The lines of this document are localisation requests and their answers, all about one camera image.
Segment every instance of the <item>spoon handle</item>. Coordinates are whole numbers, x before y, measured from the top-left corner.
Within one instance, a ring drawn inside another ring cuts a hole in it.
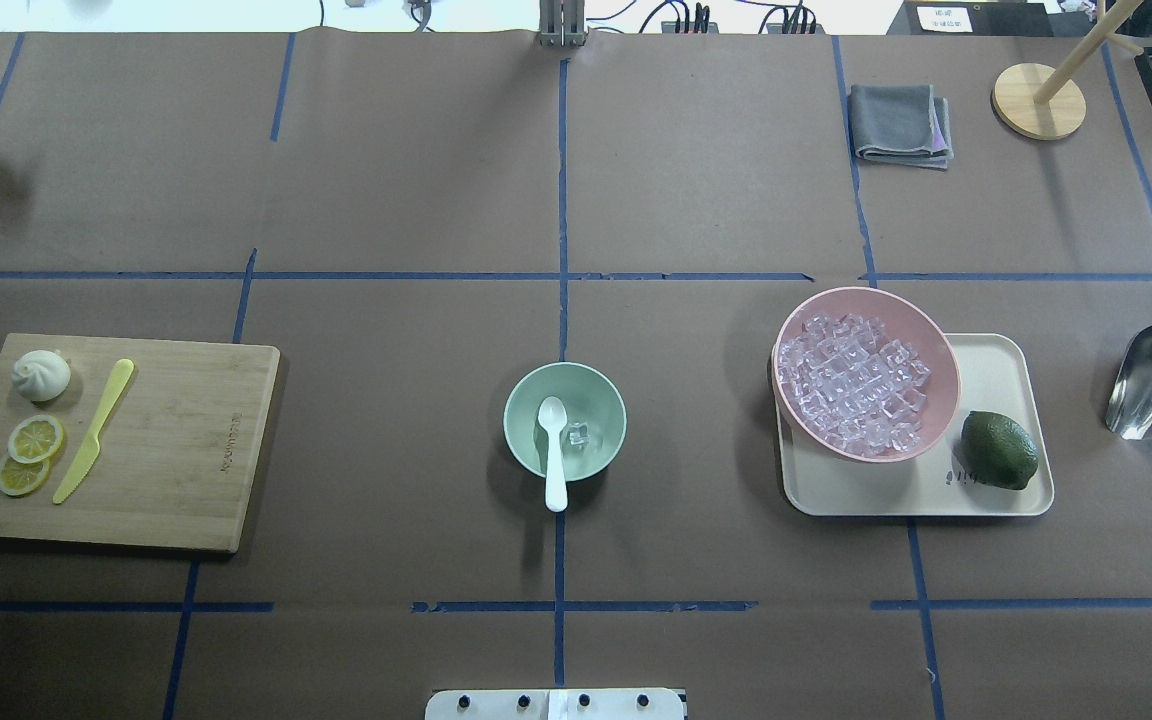
[[[558,445],[558,432],[550,432],[550,460],[545,465],[545,507],[553,511],[567,510],[567,478],[563,476],[563,450]]]

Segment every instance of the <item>pink bowl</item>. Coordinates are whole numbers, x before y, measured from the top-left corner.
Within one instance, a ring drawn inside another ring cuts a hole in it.
[[[785,395],[781,382],[776,381],[776,348],[782,342],[803,334],[803,323],[817,313],[831,314],[836,319],[849,313],[859,314],[863,318],[882,319],[882,323],[887,325],[887,338],[908,342],[918,348],[918,356],[932,372],[927,384],[919,388],[927,395],[927,404],[919,414],[919,418],[923,419],[923,429],[918,430],[922,444],[910,450],[888,450],[877,457],[851,455],[850,452],[840,450],[840,448],[825,442],[824,438],[819,437],[803,418],[799,418],[794,406],[790,404],[790,400]],[[902,300],[889,291],[867,287],[838,287],[833,290],[820,291],[804,301],[803,305],[796,306],[794,313],[790,313],[785,324],[781,325],[781,332],[776,334],[776,342],[772,346],[772,384],[776,392],[776,404],[780,406],[781,415],[794,424],[795,429],[801,430],[833,454],[859,462],[900,462],[918,457],[923,452],[927,452],[933,445],[940,442],[958,409],[958,363],[954,357],[954,348],[950,347],[950,341],[946,340],[945,333],[908,300]]]

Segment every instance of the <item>mint green bowl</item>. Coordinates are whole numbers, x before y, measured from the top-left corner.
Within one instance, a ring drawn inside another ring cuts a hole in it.
[[[540,402],[550,395],[567,407],[567,424],[586,423],[594,447],[571,452],[563,440],[567,482],[584,480],[607,468],[626,442],[626,401],[598,370],[579,363],[553,363],[526,373],[503,402],[503,440],[518,462],[545,477],[548,438],[536,420]]]

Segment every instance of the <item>gray towel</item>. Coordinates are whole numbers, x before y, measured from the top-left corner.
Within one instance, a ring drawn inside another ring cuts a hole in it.
[[[930,85],[854,85],[847,114],[861,159],[945,170],[954,158],[950,105]]]

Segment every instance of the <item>white label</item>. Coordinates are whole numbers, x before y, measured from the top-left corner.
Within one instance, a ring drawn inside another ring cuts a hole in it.
[[[929,8],[919,5],[918,24],[931,32],[972,32],[967,8]]]

